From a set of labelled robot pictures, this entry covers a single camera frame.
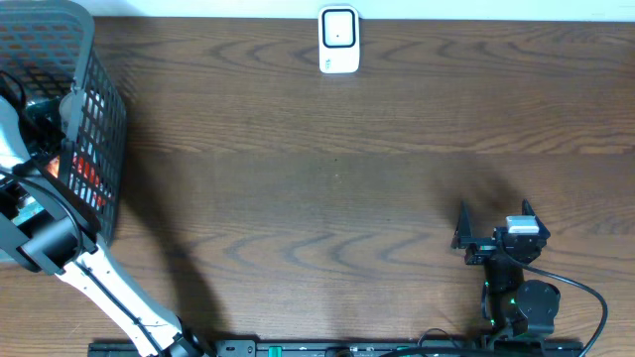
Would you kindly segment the grey plastic basket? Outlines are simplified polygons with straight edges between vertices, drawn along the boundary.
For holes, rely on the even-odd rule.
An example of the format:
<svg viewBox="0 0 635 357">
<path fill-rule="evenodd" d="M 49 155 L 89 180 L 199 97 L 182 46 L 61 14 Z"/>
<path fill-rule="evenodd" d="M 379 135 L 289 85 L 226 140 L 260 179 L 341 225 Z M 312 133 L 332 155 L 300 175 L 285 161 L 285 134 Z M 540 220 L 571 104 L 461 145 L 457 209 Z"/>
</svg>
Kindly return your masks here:
<svg viewBox="0 0 635 357">
<path fill-rule="evenodd" d="M 95 24 L 71 1 L 1 4 L 1 101 L 22 112 L 24 142 L 68 186 L 74 154 L 88 160 L 111 197 L 90 207 L 113 240 L 127 132 L 123 100 L 94 48 Z"/>
</svg>

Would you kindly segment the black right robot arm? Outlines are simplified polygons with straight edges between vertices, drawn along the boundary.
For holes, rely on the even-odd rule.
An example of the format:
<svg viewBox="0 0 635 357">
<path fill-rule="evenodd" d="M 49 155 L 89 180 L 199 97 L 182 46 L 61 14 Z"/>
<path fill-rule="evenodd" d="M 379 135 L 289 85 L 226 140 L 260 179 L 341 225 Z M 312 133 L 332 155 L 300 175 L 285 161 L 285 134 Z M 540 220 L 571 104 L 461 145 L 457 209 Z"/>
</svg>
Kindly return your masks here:
<svg viewBox="0 0 635 357">
<path fill-rule="evenodd" d="M 514 340 L 541 343 L 554 332 L 560 308 L 558 288 L 524 277 L 524 267 L 541 255 L 550 231 L 528 200 L 522 202 L 520 215 L 508 216 L 505 222 L 491 236 L 477 237 L 463 203 L 451 242 L 453 249 L 465 252 L 467 265 L 484 268 L 481 308 L 492 333 L 482 344 L 489 349 Z"/>
</svg>

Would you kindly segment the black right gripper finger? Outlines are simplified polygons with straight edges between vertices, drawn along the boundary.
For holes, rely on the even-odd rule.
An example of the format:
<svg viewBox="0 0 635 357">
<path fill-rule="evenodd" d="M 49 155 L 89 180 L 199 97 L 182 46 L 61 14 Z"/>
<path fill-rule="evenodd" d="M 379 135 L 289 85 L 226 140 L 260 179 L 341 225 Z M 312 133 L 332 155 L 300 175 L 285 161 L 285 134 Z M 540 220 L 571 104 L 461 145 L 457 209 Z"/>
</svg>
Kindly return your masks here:
<svg viewBox="0 0 635 357">
<path fill-rule="evenodd" d="M 460 203 L 458 221 L 454 231 L 455 239 L 469 239 L 472 237 L 471 223 L 467 205 L 464 201 Z"/>
<path fill-rule="evenodd" d="M 528 199 L 524 199 L 521 204 L 522 214 L 526 216 L 536 217 L 537 214 Z"/>
</svg>

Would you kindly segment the white barcode scanner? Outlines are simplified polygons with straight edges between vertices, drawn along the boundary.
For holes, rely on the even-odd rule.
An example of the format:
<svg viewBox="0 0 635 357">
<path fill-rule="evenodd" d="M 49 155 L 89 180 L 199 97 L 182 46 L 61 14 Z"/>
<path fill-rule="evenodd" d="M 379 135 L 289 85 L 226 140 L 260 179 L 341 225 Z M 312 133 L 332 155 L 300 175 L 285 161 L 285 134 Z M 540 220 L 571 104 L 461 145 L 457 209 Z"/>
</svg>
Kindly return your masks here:
<svg viewBox="0 0 635 357">
<path fill-rule="evenodd" d="M 346 74 L 360 65 L 359 15 L 349 5 L 323 7 L 318 14 L 318 66 L 322 73 Z"/>
</svg>

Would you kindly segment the red white package in basket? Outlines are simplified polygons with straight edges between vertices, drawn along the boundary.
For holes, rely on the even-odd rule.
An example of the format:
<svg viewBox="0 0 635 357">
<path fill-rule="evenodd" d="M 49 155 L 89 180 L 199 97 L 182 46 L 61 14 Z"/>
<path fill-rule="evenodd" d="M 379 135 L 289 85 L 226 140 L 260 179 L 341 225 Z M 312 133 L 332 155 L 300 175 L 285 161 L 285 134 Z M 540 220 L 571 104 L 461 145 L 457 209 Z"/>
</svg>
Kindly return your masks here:
<svg viewBox="0 0 635 357">
<path fill-rule="evenodd" d="M 109 191 L 103 192 L 103 184 L 95 167 L 77 154 L 71 160 L 68 186 L 75 195 L 98 211 L 103 210 L 111 197 Z"/>
</svg>

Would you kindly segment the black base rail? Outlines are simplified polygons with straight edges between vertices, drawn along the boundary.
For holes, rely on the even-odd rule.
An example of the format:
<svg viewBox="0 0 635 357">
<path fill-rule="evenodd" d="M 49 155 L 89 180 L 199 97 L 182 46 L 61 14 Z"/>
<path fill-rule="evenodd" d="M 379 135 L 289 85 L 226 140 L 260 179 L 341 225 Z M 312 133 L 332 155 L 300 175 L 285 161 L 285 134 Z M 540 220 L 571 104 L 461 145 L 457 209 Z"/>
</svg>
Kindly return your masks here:
<svg viewBox="0 0 635 357">
<path fill-rule="evenodd" d="M 218 357 L 381 357 L 402 356 L 577 356 L 583 344 L 573 340 L 545 342 L 499 340 L 487 349 L 474 342 L 451 341 L 435 336 L 420 343 L 395 341 L 255 341 L 216 340 L 211 343 Z"/>
</svg>

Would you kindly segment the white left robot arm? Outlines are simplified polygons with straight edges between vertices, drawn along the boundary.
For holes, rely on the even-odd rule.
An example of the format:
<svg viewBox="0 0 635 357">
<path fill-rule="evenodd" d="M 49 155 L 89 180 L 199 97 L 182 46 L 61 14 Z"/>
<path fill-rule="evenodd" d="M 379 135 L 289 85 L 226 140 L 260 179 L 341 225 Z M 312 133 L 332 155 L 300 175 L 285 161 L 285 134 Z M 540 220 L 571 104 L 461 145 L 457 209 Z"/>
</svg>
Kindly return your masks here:
<svg viewBox="0 0 635 357">
<path fill-rule="evenodd" d="M 142 356 L 212 356 L 170 310 L 149 297 L 112 257 L 101 225 L 76 189 L 32 155 L 22 112 L 1 101 L 1 248 L 19 265 L 83 292 L 117 323 Z"/>
</svg>

